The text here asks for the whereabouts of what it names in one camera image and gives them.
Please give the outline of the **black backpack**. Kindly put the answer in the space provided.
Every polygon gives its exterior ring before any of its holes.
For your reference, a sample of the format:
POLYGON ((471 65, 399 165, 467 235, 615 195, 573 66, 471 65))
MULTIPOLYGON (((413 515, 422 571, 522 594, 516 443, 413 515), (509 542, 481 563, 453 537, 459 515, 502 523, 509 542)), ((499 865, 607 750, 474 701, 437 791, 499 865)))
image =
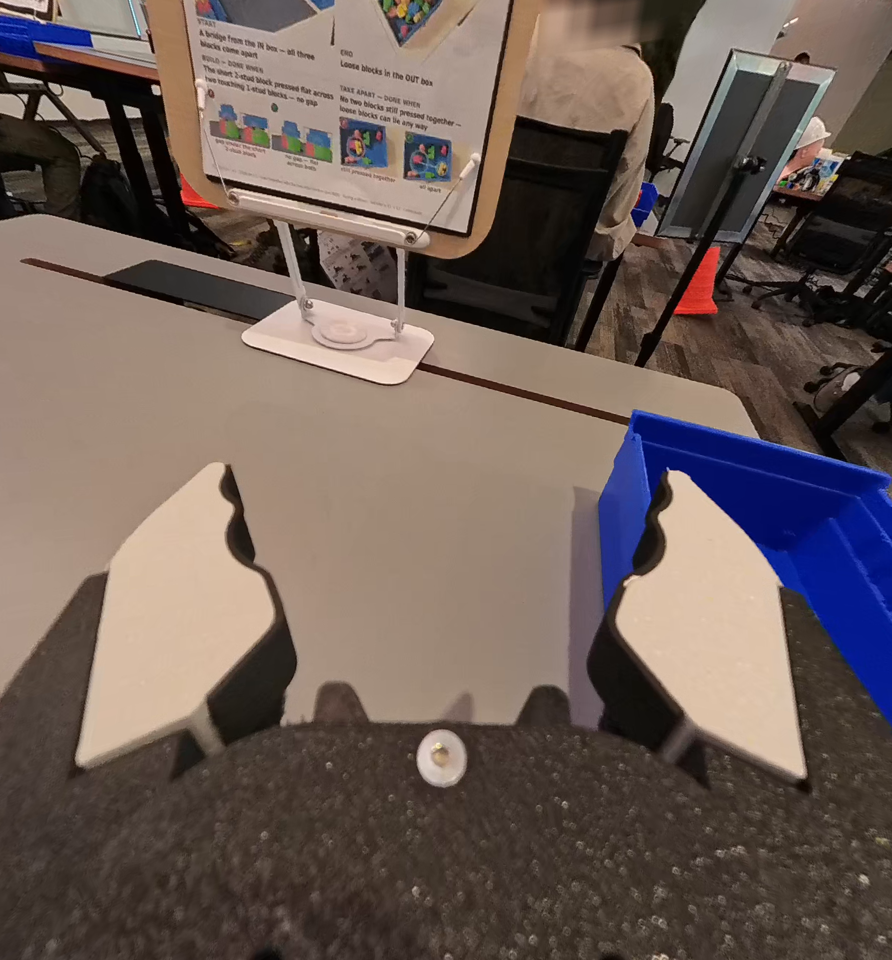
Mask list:
POLYGON ((142 235, 140 208, 118 161, 96 154, 82 174, 82 222, 130 236, 142 235))

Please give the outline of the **wood top office desk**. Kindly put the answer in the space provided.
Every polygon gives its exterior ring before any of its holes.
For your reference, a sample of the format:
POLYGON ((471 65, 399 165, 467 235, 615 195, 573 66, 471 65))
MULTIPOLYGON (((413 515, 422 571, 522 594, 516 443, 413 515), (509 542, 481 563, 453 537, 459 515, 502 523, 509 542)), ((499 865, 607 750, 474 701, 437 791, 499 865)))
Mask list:
POLYGON ((142 235, 164 245, 192 249, 190 218, 167 144, 157 67, 90 47, 38 42, 35 48, 35 57, 0 52, 0 73, 84 91, 103 102, 139 206, 142 235), (156 200, 157 193, 151 186, 127 108, 140 114, 163 207, 156 200))

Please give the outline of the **grey framed panel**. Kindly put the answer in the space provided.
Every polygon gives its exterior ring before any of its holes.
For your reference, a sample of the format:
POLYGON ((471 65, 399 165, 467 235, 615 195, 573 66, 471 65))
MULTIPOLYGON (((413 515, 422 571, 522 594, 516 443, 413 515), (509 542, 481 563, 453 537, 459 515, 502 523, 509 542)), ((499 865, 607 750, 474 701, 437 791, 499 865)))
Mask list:
POLYGON ((713 244, 741 244, 836 69, 733 49, 692 140, 656 236, 695 241, 728 204, 713 244))

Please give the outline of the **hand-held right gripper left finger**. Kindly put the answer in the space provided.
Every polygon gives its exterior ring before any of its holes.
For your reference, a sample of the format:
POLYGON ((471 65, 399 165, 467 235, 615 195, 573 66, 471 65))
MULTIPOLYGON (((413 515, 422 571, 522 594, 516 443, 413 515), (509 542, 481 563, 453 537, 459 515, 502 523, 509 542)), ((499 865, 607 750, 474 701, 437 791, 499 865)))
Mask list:
POLYGON ((208 757, 282 724, 297 654, 230 464, 153 510, 106 573, 79 768, 174 735, 208 757))

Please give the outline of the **black office chair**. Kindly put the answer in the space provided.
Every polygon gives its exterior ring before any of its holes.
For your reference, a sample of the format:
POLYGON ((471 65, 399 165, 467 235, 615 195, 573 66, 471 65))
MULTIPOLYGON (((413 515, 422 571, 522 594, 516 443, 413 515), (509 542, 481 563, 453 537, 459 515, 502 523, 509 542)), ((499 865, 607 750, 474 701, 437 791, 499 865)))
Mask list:
POLYGON ((775 253, 800 268, 795 280, 748 282, 761 289, 753 310, 773 299, 798 302, 804 326, 832 323, 855 300, 860 283, 892 240, 892 158, 855 152, 842 162, 823 196, 804 203, 776 244, 775 253))
POLYGON ((489 233, 460 258, 409 255, 406 305, 564 346, 627 137, 518 118, 489 233))

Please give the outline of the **black tripod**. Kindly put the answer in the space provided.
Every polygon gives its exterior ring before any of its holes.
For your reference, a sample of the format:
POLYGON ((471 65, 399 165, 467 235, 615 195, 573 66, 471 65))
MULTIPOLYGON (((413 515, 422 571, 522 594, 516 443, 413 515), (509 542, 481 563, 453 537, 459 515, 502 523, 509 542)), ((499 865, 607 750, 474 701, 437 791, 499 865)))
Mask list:
MULTIPOLYGON (((741 187, 751 176, 760 174, 764 170, 764 166, 764 158, 758 155, 748 155, 736 160, 731 177, 722 193, 722 198, 713 211, 708 224, 704 227, 703 233, 693 250, 692 257, 686 269, 673 288, 673 292, 660 317, 656 321, 656 324, 652 330, 648 331, 643 337, 639 353, 634 362, 636 367, 644 368, 649 359, 655 354, 659 343, 662 342, 667 326, 675 314, 675 310, 680 306, 696 274, 703 268, 707 254, 714 246, 716 234, 721 228, 734 201, 738 198, 741 187)), ((618 274, 620 260, 621 259, 618 258, 615 261, 607 263, 601 271, 598 281, 596 282, 596 288, 590 306, 584 316, 575 343, 572 346, 577 352, 584 353, 592 339, 596 324, 618 274)))

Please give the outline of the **printed instruction sheet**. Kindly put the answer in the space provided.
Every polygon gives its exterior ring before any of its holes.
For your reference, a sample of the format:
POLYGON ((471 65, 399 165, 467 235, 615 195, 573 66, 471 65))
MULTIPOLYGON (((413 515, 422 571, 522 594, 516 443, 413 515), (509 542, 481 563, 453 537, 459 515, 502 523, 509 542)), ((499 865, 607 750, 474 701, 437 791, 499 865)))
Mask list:
POLYGON ((468 235, 511 2, 183 2, 218 186, 468 235))

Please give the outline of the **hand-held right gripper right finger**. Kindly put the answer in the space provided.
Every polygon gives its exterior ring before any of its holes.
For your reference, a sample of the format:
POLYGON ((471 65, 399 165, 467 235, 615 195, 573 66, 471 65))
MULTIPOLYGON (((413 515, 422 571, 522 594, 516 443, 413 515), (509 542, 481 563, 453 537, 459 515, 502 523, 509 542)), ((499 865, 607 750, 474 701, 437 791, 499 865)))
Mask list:
POLYGON ((740 525, 689 474, 663 471, 587 654, 598 728, 698 779, 708 748, 805 784, 783 601, 740 525))

